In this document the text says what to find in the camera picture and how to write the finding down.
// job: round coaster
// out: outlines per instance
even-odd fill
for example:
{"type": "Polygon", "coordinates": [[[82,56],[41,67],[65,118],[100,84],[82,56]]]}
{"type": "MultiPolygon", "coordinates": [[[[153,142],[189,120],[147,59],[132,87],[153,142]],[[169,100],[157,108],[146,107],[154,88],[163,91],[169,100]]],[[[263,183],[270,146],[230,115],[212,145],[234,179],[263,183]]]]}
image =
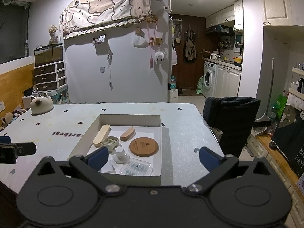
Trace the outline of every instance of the round coaster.
{"type": "Polygon", "coordinates": [[[131,153],[139,157],[149,157],[157,153],[158,144],[148,137],[140,137],[131,141],[129,145],[131,153]]]}

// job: wall outlet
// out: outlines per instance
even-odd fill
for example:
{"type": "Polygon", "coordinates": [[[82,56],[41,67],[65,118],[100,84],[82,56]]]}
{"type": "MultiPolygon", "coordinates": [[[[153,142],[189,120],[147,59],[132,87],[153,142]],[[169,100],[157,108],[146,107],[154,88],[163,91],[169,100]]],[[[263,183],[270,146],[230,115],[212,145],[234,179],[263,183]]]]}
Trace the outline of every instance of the wall outlet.
{"type": "Polygon", "coordinates": [[[2,101],[0,103],[0,112],[3,111],[5,109],[5,106],[4,106],[4,102],[2,101]]]}

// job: metal bolt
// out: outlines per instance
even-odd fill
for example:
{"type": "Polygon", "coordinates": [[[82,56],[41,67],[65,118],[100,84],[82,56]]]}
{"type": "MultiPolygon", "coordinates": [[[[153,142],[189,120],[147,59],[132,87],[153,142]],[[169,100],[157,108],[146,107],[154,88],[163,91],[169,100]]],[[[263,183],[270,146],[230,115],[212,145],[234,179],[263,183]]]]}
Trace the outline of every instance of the metal bolt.
{"type": "Polygon", "coordinates": [[[203,187],[201,185],[199,185],[199,184],[191,184],[188,187],[188,190],[190,192],[200,192],[202,189],[203,189],[203,187]]]}
{"type": "Polygon", "coordinates": [[[110,184],[105,187],[105,191],[108,193],[116,193],[120,191],[120,187],[116,184],[110,184]]]}
{"type": "Polygon", "coordinates": [[[150,194],[151,194],[151,195],[157,195],[157,194],[158,194],[158,191],[157,191],[157,190],[150,190],[150,194]]]}

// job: black chair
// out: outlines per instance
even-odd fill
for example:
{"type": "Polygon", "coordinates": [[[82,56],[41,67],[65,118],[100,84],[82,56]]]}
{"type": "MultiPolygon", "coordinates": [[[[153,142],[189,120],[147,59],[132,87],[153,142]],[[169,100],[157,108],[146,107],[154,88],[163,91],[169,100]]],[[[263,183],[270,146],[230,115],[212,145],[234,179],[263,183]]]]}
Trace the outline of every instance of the black chair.
{"type": "Polygon", "coordinates": [[[223,132],[219,145],[226,154],[239,157],[247,145],[261,100],[252,97],[209,97],[203,118],[212,128],[223,132]]]}

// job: white table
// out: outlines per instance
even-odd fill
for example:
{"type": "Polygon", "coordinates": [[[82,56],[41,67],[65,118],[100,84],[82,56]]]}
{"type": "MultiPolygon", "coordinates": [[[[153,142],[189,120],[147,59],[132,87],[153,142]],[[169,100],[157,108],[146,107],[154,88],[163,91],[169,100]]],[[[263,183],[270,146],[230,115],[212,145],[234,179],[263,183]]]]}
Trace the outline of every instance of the white table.
{"type": "Polygon", "coordinates": [[[200,163],[199,153],[194,152],[195,148],[207,146],[223,156],[208,125],[193,104],[57,104],[52,111],[39,116],[33,116],[29,110],[0,132],[0,135],[10,136],[13,143],[34,142],[37,146],[34,155],[19,157],[16,164],[1,164],[0,181],[18,193],[44,156],[52,156],[57,161],[66,160],[81,135],[100,114],[161,116],[164,124],[162,185],[188,186],[208,173],[200,163]]]}

